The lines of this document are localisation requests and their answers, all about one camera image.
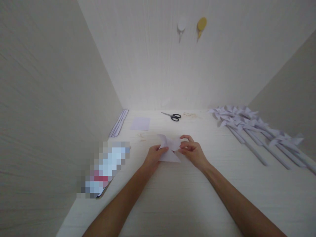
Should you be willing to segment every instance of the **lavender paper sheet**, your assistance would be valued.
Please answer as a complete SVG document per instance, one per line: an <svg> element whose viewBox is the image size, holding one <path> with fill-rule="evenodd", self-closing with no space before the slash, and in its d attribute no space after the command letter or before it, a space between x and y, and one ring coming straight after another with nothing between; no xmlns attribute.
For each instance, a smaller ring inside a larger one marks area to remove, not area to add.
<svg viewBox="0 0 316 237"><path fill-rule="evenodd" d="M131 130L148 131L150 124L150 118L136 117L133 120Z"/></svg>

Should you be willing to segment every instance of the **scissor handle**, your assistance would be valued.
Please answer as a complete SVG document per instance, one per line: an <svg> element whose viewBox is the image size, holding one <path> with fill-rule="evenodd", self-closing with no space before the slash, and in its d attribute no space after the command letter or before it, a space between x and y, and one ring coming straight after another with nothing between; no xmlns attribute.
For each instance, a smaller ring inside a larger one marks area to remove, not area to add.
<svg viewBox="0 0 316 237"><path fill-rule="evenodd" d="M175 122L178 122L179 121L179 118L178 117L175 117L175 116L171 116L171 119Z"/></svg>
<svg viewBox="0 0 316 237"><path fill-rule="evenodd" d="M173 114L172 116L176 117L176 118L181 118L181 115L179 115L179 114Z"/></svg>

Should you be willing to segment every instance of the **white wall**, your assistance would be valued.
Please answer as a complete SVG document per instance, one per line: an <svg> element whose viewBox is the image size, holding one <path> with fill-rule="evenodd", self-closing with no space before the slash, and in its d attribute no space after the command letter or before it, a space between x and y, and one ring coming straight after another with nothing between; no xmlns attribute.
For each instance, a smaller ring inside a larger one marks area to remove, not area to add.
<svg viewBox="0 0 316 237"><path fill-rule="evenodd" d="M76 1L0 13L0 236L55 236L122 107Z"/></svg>
<svg viewBox="0 0 316 237"><path fill-rule="evenodd" d="M310 0L78 2L129 109L249 104L316 29ZM208 23L197 42L202 16Z"/></svg>
<svg viewBox="0 0 316 237"><path fill-rule="evenodd" d="M249 106L272 128L303 133L300 148L316 161L316 31Z"/></svg>

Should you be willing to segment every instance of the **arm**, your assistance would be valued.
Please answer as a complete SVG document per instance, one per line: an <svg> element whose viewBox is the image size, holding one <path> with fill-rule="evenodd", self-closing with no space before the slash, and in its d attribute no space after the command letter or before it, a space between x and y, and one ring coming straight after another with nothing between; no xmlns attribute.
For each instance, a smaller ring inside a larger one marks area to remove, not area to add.
<svg viewBox="0 0 316 237"><path fill-rule="evenodd" d="M152 146L143 165L118 193L118 195L101 211L91 223L83 237L118 236L146 183L155 172L160 156L167 147L158 150L160 145Z"/></svg>
<svg viewBox="0 0 316 237"><path fill-rule="evenodd" d="M228 212L245 236L286 236L258 208L242 195L206 159L201 146L191 136L183 135L179 152L184 154L210 181Z"/></svg>

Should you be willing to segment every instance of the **table surface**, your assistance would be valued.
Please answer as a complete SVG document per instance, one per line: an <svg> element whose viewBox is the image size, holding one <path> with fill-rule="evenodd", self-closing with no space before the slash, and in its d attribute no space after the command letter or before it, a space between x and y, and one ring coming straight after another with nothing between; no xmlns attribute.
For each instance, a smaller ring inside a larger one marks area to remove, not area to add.
<svg viewBox="0 0 316 237"><path fill-rule="evenodd" d="M316 236L316 176L297 167L286 170L263 147L249 143L268 161L263 166L251 151L206 110L172 110L174 122L161 111L129 111L118 137L130 142L130 158L99 199L76 199L57 236L79 237L124 187L143 163L148 148L160 144L157 134L170 138L191 135L207 159L245 197L288 236ZM130 130L135 117L149 117L149 131ZM182 154L181 163L162 162L147 183L120 236L242 236L215 190Z"/></svg>

